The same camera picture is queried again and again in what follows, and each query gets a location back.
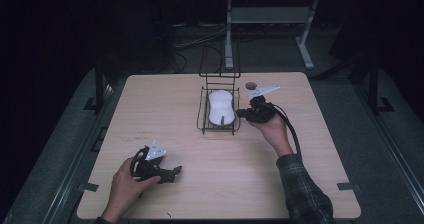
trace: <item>wire rack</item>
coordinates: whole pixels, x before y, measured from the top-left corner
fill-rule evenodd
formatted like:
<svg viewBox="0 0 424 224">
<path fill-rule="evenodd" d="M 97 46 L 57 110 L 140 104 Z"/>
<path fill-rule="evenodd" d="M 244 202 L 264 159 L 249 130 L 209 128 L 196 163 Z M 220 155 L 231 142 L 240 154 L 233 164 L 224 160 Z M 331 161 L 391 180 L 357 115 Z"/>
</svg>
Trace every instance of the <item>wire rack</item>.
<svg viewBox="0 0 424 224">
<path fill-rule="evenodd" d="M 240 128 L 240 120 L 235 115 L 234 122 L 229 125 L 215 125 L 209 121 L 210 103 L 209 95 L 213 91 L 225 90 L 233 95 L 232 107 L 233 110 L 239 109 L 240 92 L 235 89 L 235 81 L 241 76 L 240 62 L 235 58 L 234 67 L 227 70 L 223 67 L 222 52 L 209 52 L 210 46 L 204 46 L 202 52 L 202 60 L 199 68 L 199 76 L 205 77 L 206 85 L 202 86 L 200 93 L 199 112 L 197 114 L 197 128 L 202 130 L 203 134 L 206 131 L 221 131 L 221 132 L 234 132 Z"/>
</svg>

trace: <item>white plastic piece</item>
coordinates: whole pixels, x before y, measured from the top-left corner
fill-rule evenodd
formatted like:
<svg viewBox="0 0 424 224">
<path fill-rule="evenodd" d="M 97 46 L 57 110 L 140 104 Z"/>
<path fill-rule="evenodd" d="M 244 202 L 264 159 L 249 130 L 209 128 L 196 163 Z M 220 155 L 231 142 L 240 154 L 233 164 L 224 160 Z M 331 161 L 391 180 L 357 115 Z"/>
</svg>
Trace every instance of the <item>white plastic piece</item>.
<svg viewBox="0 0 424 224">
<path fill-rule="evenodd" d="M 218 90 L 209 94 L 209 121 L 217 126 L 227 126 L 234 122 L 233 94 Z"/>
<path fill-rule="evenodd" d="M 257 96 L 262 96 L 272 91 L 275 91 L 280 88 L 280 85 L 275 85 L 271 87 L 256 87 L 256 89 L 250 93 L 249 98 L 254 98 Z"/>
<path fill-rule="evenodd" d="M 152 142 L 152 146 L 149 147 L 149 152 L 147 153 L 146 160 L 153 160 L 161 156 L 165 156 L 166 150 L 163 149 L 156 141 Z"/>
</svg>

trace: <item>white tag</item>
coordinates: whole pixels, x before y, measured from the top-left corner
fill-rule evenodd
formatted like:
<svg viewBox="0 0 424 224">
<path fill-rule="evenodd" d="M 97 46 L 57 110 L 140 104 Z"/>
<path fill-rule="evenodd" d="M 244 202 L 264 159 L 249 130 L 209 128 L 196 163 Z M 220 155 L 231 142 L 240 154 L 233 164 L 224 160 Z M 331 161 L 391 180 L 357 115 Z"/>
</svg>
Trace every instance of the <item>white tag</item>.
<svg viewBox="0 0 424 224">
<path fill-rule="evenodd" d="M 166 150 L 163 149 L 156 141 L 152 142 L 152 146 L 149 147 L 149 153 L 147 153 L 146 160 L 153 160 L 155 158 L 165 156 Z"/>
<path fill-rule="evenodd" d="M 256 87 L 256 89 L 250 93 L 249 98 L 262 96 L 272 91 L 275 91 L 279 88 L 280 88 L 280 85 L 275 85 L 271 87 Z"/>
</svg>

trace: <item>sleeve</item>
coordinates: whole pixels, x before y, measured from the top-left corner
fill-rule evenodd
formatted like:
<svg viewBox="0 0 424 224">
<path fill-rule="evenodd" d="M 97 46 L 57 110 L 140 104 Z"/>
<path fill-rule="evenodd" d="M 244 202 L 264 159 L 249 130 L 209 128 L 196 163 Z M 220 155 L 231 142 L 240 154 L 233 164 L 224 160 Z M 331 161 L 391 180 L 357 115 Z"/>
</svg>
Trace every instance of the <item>sleeve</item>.
<svg viewBox="0 0 424 224">
<path fill-rule="evenodd" d="M 281 156 L 277 167 L 292 223 L 335 223 L 330 198 L 311 179 L 296 154 Z"/>
<path fill-rule="evenodd" d="M 94 224 L 112 224 L 112 223 L 106 221 L 105 219 L 101 217 L 97 217 L 97 219 L 94 221 Z"/>
</svg>

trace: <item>forearm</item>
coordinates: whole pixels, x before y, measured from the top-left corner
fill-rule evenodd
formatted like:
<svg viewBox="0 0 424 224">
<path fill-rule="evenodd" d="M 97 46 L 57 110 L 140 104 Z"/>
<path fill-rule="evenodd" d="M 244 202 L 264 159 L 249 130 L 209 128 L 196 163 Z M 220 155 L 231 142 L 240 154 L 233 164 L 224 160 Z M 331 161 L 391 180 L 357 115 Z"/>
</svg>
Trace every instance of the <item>forearm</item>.
<svg viewBox="0 0 424 224">
<path fill-rule="evenodd" d="M 293 223 L 334 223 L 331 200 L 310 178 L 295 154 L 277 160 Z"/>
</svg>

